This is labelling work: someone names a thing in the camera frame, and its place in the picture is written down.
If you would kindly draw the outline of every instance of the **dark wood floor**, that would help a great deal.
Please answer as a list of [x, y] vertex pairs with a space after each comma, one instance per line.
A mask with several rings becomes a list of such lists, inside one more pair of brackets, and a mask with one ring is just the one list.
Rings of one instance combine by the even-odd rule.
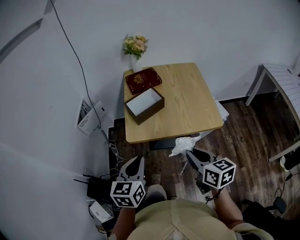
[[[292, 145], [293, 138], [299, 133], [296, 122], [282, 97], [274, 100], [272, 94], [256, 96], [249, 107], [243, 101], [223, 106], [230, 114], [224, 126], [201, 139], [196, 146], [236, 163], [235, 181], [230, 184], [229, 191], [241, 209], [245, 208], [241, 203], [243, 199], [257, 201], [263, 206], [272, 205], [276, 189], [283, 187], [289, 173], [282, 170], [278, 161], [268, 163], [267, 158]], [[151, 175], [159, 173], [168, 197], [204, 200], [195, 185], [195, 170], [188, 164], [183, 175], [179, 174], [185, 161], [182, 155], [168, 157], [172, 149], [150, 151], [149, 143], [127, 143], [124, 122], [116, 123], [112, 139], [123, 158], [145, 157], [147, 185], [151, 184]], [[298, 166], [291, 170], [291, 173], [299, 172]], [[282, 197], [287, 206], [299, 188], [300, 174], [286, 182]], [[300, 195], [284, 218], [300, 218]]]

